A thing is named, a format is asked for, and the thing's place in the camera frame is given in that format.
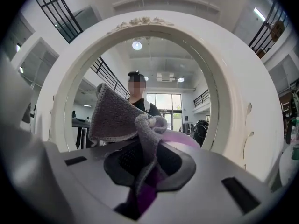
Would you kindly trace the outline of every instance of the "window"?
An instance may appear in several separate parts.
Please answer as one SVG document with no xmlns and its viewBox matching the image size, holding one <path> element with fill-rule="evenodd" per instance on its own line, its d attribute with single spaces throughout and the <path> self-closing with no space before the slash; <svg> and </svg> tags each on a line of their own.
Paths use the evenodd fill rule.
<svg viewBox="0 0 299 224">
<path fill-rule="evenodd" d="M 156 104 L 159 110 L 172 110 L 171 94 L 156 94 Z"/>
<path fill-rule="evenodd" d="M 147 101 L 153 103 L 167 120 L 168 129 L 179 131 L 183 124 L 182 99 L 179 94 L 147 94 Z"/>
</svg>

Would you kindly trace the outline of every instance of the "black shirt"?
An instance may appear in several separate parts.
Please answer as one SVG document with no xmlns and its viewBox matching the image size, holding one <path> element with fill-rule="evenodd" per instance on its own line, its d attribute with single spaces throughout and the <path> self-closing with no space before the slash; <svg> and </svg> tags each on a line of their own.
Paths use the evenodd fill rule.
<svg viewBox="0 0 299 224">
<path fill-rule="evenodd" d="M 136 108 L 142 110 L 145 112 L 145 107 L 144 107 L 144 98 L 141 98 L 140 100 L 136 101 L 135 103 L 133 103 L 132 105 L 134 105 Z M 156 116 L 159 115 L 161 116 L 160 111 L 157 109 L 157 107 L 150 103 L 150 109 L 148 114 L 150 114 L 151 116 Z"/>
</svg>

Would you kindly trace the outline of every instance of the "gray cloth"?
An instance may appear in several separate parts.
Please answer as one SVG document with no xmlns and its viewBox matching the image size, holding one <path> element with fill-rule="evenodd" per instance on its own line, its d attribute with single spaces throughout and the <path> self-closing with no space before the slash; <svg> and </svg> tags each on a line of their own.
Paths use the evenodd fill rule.
<svg viewBox="0 0 299 224">
<path fill-rule="evenodd" d="M 167 129 L 167 121 L 148 115 L 114 92 L 107 84 L 97 87 L 97 103 L 92 115 L 89 139 L 93 142 L 119 142 L 139 136 L 145 165 L 136 179 L 136 195 L 157 163 L 157 146 Z"/>
<path fill-rule="evenodd" d="M 137 136 L 134 120 L 144 112 L 114 92 L 106 83 L 97 87 L 96 94 L 98 100 L 92 115 L 89 139 L 93 142 L 120 142 Z"/>
</svg>

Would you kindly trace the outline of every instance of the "air vent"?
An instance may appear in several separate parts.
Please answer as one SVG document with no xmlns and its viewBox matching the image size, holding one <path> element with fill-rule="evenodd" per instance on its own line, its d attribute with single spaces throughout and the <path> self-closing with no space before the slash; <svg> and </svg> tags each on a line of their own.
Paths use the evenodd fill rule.
<svg viewBox="0 0 299 224">
<path fill-rule="evenodd" d="M 160 82 L 172 82 L 175 81 L 174 73 L 169 72 L 163 72 L 163 73 L 157 73 L 157 81 Z"/>
</svg>

